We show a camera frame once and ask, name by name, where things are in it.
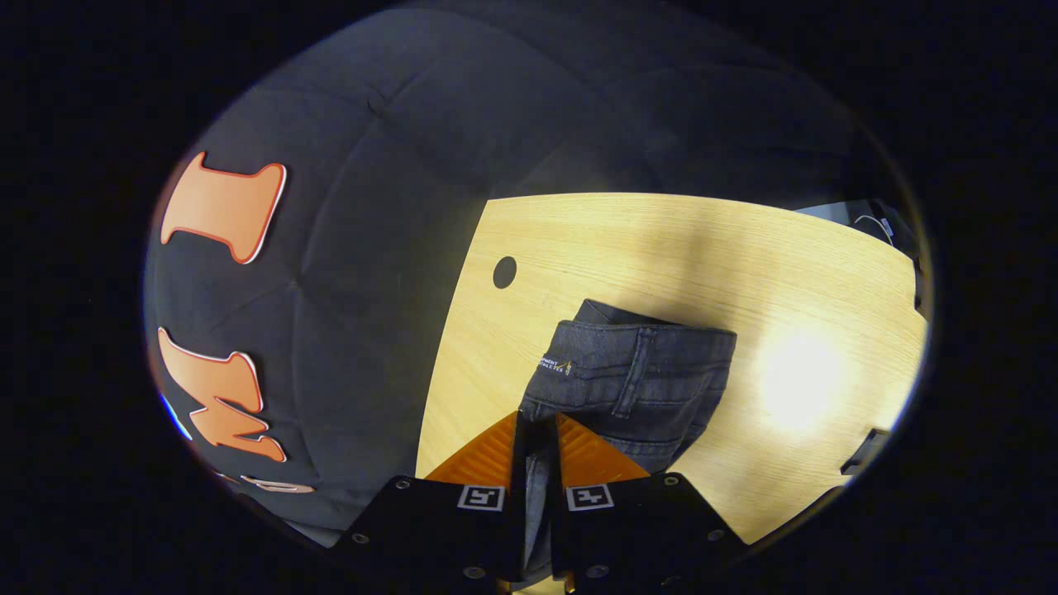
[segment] cable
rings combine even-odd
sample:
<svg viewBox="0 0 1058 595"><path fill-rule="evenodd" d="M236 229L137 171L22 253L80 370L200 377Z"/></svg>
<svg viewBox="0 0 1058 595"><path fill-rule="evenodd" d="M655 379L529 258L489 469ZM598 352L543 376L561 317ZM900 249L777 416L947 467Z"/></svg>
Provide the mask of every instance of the cable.
<svg viewBox="0 0 1058 595"><path fill-rule="evenodd" d="M889 230L886 229L886 226L881 224L881 221L875 219L870 215L860 215L859 217L856 217L856 220L853 221L853 224L855 226L856 223L858 223L860 219L871 219L875 223L878 223L878 227L881 228L881 233L886 234L886 239L889 240L889 245L892 246L893 248L896 248L896 245L893 244L893 238L889 236Z"/></svg>

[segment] orange letter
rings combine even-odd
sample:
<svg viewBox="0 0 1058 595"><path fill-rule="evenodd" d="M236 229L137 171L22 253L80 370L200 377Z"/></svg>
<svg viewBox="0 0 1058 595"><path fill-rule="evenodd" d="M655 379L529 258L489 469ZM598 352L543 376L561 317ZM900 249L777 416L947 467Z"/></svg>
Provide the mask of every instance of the orange letter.
<svg viewBox="0 0 1058 595"><path fill-rule="evenodd" d="M300 484L286 484L284 482L266 482L264 480L255 480L253 477L248 477L245 475L239 475L243 481L250 482L251 484L261 488L264 491L279 491L282 493L309 493L316 491L316 488L312 486L303 486Z"/></svg>
<svg viewBox="0 0 1058 595"><path fill-rule="evenodd" d="M172 190L162 218L162 244L168 244L174 232L190 232L226 245L232 258L245 265L264 244L287 168L273 163L242 176L207 169L204 159L204 152L195 156Z"/></svg>
<svg viewBox="0 0 1058 595"><path fill-rule="evenodd" d="M287 461L287 454L274 438L241 437L268 430L268 423L224 402L240 404L251 413L259 413L264 408L250 356L234 351L226 360L221 360L193 354L174 344L169 333L161 327L158 343L169 375L191 398L202 403L202 409L191 412L190 417L206 441L261 454L279 463Z"/></svg>

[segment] jeans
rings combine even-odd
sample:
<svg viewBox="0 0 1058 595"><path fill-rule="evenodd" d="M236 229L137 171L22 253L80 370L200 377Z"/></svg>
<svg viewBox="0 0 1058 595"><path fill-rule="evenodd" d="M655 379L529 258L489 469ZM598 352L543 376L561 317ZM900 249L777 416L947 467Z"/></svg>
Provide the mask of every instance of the jeans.
<svg viewBox="0 0 1058 595"><path fill-rule="evenodd" d="M572 321L559 323L518 409L531 421L565 413L646 472L658 473L706 430L727 386L734 344L733 332L585 300ZM549 571L547 467L543 452L527 452L529 574Z"/></svg>

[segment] wooden tabletop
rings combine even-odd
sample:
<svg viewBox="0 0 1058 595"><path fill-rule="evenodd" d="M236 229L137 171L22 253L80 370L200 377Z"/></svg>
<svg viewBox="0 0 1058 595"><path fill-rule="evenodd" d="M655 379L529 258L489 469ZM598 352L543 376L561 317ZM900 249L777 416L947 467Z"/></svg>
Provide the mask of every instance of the wooden tabletop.
<svg viewBox="0 0 1058 595"><path fill-rule="evenodd" d="M498 289L504 256L517 265ZM738 335L705 434L672 467L751 543L891 429L926 322L911 260L809 215L713 198L570 194L490 201L456 286L419 444L424 476L517 409L559 321L600 302Z"/></svg>

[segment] black bean bag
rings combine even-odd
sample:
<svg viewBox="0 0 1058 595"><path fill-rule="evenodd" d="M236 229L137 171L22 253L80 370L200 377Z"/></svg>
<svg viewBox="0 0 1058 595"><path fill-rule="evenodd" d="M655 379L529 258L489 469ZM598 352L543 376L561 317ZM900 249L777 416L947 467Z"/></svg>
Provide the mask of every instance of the black bean bag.
<svg viewBox="0 0 1058 595"><path fill-rule="evenodd" d="M415 472L441 329L485 202L572 192L798 209L838 196L853 125L803 75L662 2L421 0L281 65L189 147L144 276L152 372L203 463L321 543ZM160 241L191 158L287 168L259 255ZM248 354L287 461L211 446L157 331ZM311 486L266 491L239 477Z"/></svg>

